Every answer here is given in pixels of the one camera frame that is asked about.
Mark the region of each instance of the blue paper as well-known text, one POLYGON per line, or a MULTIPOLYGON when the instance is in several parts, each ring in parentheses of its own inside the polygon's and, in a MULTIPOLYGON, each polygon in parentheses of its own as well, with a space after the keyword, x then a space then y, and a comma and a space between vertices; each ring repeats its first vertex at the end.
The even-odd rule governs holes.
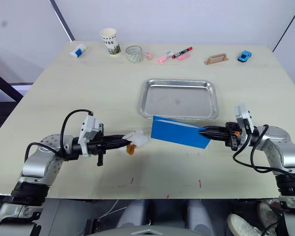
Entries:
POLYGON ((196 148, 206 148, 210 139, 200 135, 198 133, 200 130, 204 130, 204 128, 153 116, 151 138, 196 148))

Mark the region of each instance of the person's foot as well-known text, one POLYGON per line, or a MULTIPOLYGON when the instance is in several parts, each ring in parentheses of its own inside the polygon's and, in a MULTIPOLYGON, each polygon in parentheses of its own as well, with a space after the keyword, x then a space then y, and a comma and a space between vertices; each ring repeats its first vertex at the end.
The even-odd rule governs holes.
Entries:
POLYGON ((260 236, 262 232, 236 214, 227 217, 227 225, 234 236, 260 236))
MULTIPOLYGON (((269 205, 259 202, 257 206, 258 217, 263 224, 264 228, 267 228, 269 225, 277 222, 277 216, 269 205)), ((269 229, 271 236, 276 236, 275 226, 269 229)))

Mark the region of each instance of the blue toy car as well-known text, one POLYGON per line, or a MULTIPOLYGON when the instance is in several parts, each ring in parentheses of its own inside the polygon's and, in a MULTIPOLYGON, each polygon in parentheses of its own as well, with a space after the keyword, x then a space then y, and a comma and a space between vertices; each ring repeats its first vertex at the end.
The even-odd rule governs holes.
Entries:
POLYGON ((246 62, 250 57, 251 57, 251 52, 250 51, 243 51, 239 56, 238 60, 240 62, 246 62))

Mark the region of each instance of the stainless steel tray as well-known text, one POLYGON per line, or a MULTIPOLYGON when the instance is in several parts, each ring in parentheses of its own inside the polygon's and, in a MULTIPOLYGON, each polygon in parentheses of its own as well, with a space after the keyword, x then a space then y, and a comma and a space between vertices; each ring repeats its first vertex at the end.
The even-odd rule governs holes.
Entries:
POLYGON ((213 84, 199 80, 150 79, 144 82, 139 113, 175 119, 215 119, 218 105, 213 84))

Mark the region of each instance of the table surface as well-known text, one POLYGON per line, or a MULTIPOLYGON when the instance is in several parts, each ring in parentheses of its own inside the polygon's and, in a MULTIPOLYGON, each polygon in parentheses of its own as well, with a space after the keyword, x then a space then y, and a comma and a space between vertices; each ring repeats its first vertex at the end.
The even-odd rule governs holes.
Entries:
MULTIPOLYGON (((0 194, 10 194, 22 169, 26 147, 47 135, 59 133, 65 116, 75 109, 94 111, 104 123, 105 135, 148 129, 151 120, 138 114, 138 100, 150 78, 207 80, 214 84, 219 116, 213 121, 193 121, 198 126, 225 125, 235 121, 234 107, 246 103, 254 125, 279 126, 295 143, 295 85, 266 46, 192 45, 185 60, 163 64, 127 61, 125 48, 108 54, 100 42, 72 42, 40 75, 0 129, 0 194), (84 43, 78 58, 69 52, 84 43), (246 63, 237 61, 243 51, 252 52, 246 63), (207 57, 226 53, 228 61, 205 65, 207 57)), ((160 57, 191 45, 140 44, 160 57)), ((73 115, 66 134, 79 135, 84 113, 73 115)), ((241 155, 248 161, 251 148, 241 155)), ((48 197, 74 199, 144 198, 272 198, 278 196, 272 173, 259 174, 232 160, 224 142, 211 141, 206 149, 150 139, 130 156, 109 150, 104 166, 97 158, 65 162, 48 197)), ((256 163, 267 165, 263 152, 256 163)))

